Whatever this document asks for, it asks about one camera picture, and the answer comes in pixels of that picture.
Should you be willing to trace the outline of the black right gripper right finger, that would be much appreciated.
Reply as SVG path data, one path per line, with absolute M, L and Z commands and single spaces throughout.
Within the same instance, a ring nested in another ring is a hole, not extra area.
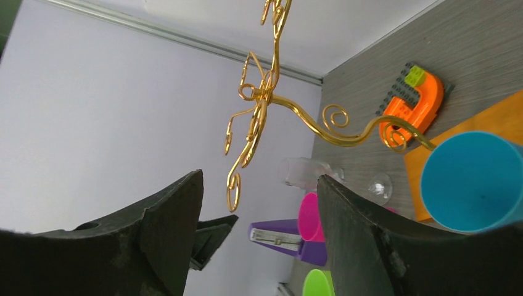
M 458 234 L 409 220 L 330 176 L 318 207 L 337 295 L 521 295 L 522 223 Z

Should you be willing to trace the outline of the pink plastic wine glass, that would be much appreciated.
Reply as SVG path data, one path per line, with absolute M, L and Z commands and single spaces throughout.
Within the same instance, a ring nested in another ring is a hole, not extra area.
M 317 193 L 307 193 L 302 199 L 297 217 L 297 226 L 303 240 L 307 242 L 325 242 Z

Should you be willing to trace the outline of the green plastic wine glass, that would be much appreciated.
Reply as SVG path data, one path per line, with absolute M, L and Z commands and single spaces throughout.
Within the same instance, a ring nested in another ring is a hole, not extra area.
M 305 277 L 302 296 L 335 296 L 331 272 L 321 269 L 311 270 Z

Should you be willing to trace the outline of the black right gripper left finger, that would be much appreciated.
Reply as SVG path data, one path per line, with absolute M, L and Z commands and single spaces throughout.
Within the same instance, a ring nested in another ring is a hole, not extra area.
M 77 228 L 1 231 L 2 295 L 182 295 L 204 193 L 194 170 Z

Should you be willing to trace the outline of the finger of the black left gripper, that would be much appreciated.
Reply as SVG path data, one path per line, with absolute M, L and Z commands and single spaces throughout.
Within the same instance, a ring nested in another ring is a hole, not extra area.
M 229 215 L 208 221 L 199 221 L 192 247 L 189 268 L 202 271 L 230 234 L 238 220 L 237 215 Z

